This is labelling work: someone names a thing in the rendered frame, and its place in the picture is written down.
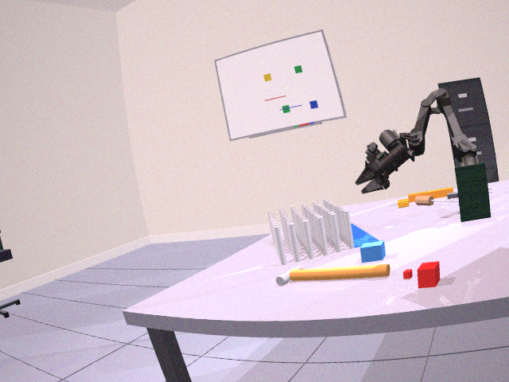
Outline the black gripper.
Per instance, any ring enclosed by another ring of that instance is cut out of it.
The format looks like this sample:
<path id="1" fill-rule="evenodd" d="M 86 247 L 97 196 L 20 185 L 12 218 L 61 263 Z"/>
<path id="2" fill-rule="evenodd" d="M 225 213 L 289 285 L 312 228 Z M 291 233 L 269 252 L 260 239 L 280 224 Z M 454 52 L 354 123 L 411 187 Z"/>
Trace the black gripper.
<path id="1" fill-rule="evenodd" d="M 374 154 L 366 156 L 367 161 L 365 161 L 364 171 L 356 180 L 356 184 L 359 185 L 371 181 L 361 190 L 362 194 L 381 189 L 386 190 L 390 186 L 390 182 L 387 178 L 389 178 L 390 174 L 394 171 L 398 171 L 400 165 L 391 152 L 386 152 L 384 154 L 384 158 L 380 160 L 378 160 Z"/>

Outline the blue cube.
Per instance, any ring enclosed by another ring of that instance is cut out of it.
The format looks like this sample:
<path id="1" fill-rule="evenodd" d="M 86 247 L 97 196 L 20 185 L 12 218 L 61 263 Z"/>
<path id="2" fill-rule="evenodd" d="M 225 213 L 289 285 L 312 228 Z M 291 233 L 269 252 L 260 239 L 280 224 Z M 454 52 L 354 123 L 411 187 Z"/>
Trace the blue cube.
<path id="1" fill-rule="evenodd" d="M 360 248 L 361 262 L 375 262 L 383 260 L 386 255 L 383 241 L 363 244 Z"/>

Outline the blue tape strip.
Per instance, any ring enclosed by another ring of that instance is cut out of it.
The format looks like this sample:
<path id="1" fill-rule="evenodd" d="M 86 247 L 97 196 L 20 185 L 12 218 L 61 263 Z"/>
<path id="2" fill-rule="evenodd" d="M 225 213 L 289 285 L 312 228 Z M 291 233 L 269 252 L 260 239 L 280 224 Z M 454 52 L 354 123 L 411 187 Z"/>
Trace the blue tape strip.
<path id="1" fill-rule="evenodd" d="M 354 247 L 361 247 L 363 244 L 366 243 L 374 243 L 378 242 L 380 240 L 377 240 L 374 236 L 369 235 L 367 232 L 361 230 L 361 228 L 358 228 L 354 224 L 352 224 L 352 235 L 353 235 L 353 243 Z"/>

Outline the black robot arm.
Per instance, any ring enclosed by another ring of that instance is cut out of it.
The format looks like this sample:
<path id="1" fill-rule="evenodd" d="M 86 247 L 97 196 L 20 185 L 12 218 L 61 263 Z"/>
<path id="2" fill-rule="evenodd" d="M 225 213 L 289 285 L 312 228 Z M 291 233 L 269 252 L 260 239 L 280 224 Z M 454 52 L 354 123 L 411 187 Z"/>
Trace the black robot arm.
<path id="1" fill-rule="evenodd" d="M 437 107 L 431 107 L 437 100 Z M 476 155 L 475 144 L 469 142 L 465 134 L 462 134 L 460 125 L 451 108 L 449 92 L 447 89 L 439 88 L 430 93 L 430 95 L 421 101 L 420 111 L 418 112 L 415 128 L 410 133 L 396 133 L 396 131 L 385 130 L 379 136 L 379 141 L 391 152 L 401 166 L 409 158 L 415 162 L 414 156 L 423 155 L 425 152 L 425 132 L 428 127 L 429 117 L 432 114 L 443 114 L 452 134 L 451 146 L 454 158 L 460 162 L 460 166 L 479 164 L 478 155 Z M 406 139 L 409 147 L 407 147 Z M 367 145 L 366 154 L 374 154 L 378 160 L 384 158 L 384 153 L 377 149 L 376 143 Z"/>

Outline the orange flat strip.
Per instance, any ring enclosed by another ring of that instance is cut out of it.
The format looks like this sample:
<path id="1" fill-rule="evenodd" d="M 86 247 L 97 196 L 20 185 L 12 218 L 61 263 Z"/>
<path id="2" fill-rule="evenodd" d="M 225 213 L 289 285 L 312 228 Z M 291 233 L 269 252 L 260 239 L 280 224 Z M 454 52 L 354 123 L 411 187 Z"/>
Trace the orange flat strip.
<path id="1" fill-rule="evenodd" d="M 453 187 L 447 189 L 435 189 L 423 193 L 414 193 L 408 195 L 408 201 L 414 202 L 416 196 L 432 196 L 433 198 L 447 197 L 448 193 L 453 193 Z"/>

